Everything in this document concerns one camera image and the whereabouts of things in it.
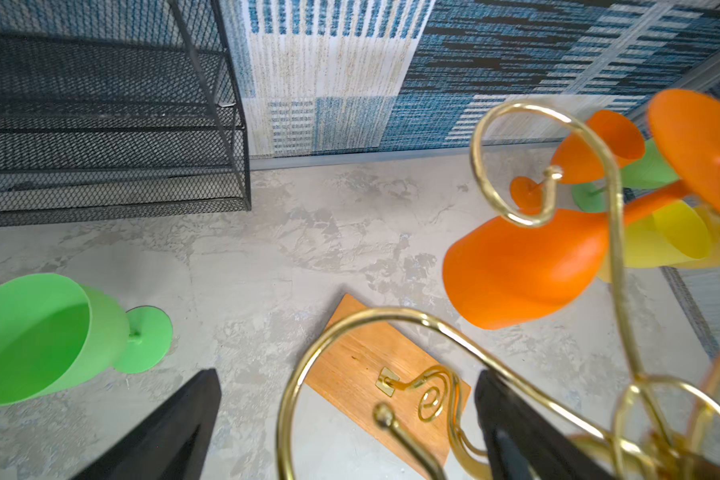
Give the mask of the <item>yellow back wine glass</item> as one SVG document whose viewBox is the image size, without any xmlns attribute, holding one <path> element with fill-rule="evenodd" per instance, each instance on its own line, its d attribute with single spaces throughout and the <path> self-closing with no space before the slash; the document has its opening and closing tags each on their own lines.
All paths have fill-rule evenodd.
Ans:
<svg viewBox="0 0 720 480">
<path fill-rule="evenodd" d="M 650 269 L 707 258 L 712 236 L 701 215 L 676 201 L 626 227 L 624 266 Z"/>
</svg>

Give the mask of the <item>green wine glass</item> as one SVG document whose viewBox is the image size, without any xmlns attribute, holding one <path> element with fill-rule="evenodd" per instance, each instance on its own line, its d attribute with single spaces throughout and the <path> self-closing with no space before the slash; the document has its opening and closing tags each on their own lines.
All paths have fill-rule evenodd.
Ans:
<svg viewBox="0 0 720 480">
<path fill-rule="evenodd" d="M 625 188 L 637 190 L 659 189 L 679 179 L 665 160 L 653 139 L 646 141 L 645 155 L 620 171 Z M 575 204 L 587 213 L 600 213 L 606 209 L 605 180 L 577 184 L 572 188 Z"/>
<path fill-rule="evenodd" d="M 125 310 L 97 289 L 58 274 L 0 285 L 0 406 L 54 394 L 113 368 L 155 367 L 173 339 L 154 306 Z"/>
</svg>

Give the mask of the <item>gold wire wine glass rack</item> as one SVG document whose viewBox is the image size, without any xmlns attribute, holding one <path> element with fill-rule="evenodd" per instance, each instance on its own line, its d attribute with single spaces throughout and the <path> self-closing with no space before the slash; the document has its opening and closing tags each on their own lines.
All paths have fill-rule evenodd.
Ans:
<svg viewBox="0 0 720 480">
<path fill-rule="evenodd" d="M 616 123 L 582 122 L 613 151 L 620 172 L 620 160 L 637 141 L 623 139 Z M 562 170 L 557 209 L 587 213 L 575 204 L 572 188 L 604 179 L 606 209 L 600 213 L 616 215 L 617 208 L 608 205 L 606 173 L 567 130 L 549 166 Z M 474 401 L 480 373 L 492 370 L 611 479 L 720 479 L 720 465 L 703 454 L 710 426 L 720 421 L 720 357 L 701 386 L 647 372 L 629 318 L 627 226 L 617 243 L 616 259 L 604 259 L 601 265 L 610 270 L 612 306 L 631 375 L 608 426 L 542 391 L 436 316 L 402 307 L 363 309 L 345 298 L 298 361 L 285 388 L 276 433 L 280 477 L 295 475 L 293 420 L 298 397 L 309 386 L 421 474 L 443 478 L 445 459 L 453 455 L 472 477 L 495 479 Z"/>
</svg>

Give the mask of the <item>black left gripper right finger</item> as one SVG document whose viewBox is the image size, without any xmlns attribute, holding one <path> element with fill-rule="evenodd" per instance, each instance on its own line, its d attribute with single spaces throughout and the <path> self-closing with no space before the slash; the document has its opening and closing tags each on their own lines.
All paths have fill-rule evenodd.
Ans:
<svg viewBox="0 0 720 480">
<path fill-rule="evenodd" d="M 529 406 L 494 371 L 480 373 L 474 401 L 495 479 L 613 477 Z"/>
</svg>

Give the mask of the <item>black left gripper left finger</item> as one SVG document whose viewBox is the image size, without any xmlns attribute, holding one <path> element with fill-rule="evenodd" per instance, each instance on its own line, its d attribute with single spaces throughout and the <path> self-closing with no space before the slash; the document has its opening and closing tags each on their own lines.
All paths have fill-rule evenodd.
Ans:
<svg viewBox="0 0 720 480">
<path fill-rule="evenodd" d="M 77 479 L 198 479 L 222 392 L 217 371 L 194 375 Z"/>
</svg>

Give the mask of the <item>orange back wine glass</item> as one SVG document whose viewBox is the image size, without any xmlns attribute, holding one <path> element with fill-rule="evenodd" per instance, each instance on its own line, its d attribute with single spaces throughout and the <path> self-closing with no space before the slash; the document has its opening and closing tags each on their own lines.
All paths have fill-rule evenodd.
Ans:
<svg viewBox="0 0 720 480">
<path fill-rule="evenodd" d="M 521 111 L 557 120 L 594 154 L 607 175 L 608 205 L 617 208 L 616 215 L 557 209 L 562 179 L 557 166 L 545 172 L 540 207 L 522 211 L 502 199 L 483 164 L 482 140 L 500 117 Z M 477 327 L 497 330 L 551 315 L 588 288 L 604 259 L 616 259 L 625 226 L 689 194 L 720 212 L 720 101 L 690 90 L 665 90 L 651 100 L 648 123 L 679 179 L 626 203 L 613 151 L 584 122 L 530 101 L 502 103 L 480 119 L 470 160 L 479 186 L 499 215 L 455 242 L 445 255 L 445 289 L 462 317 Z"/>
</svg>

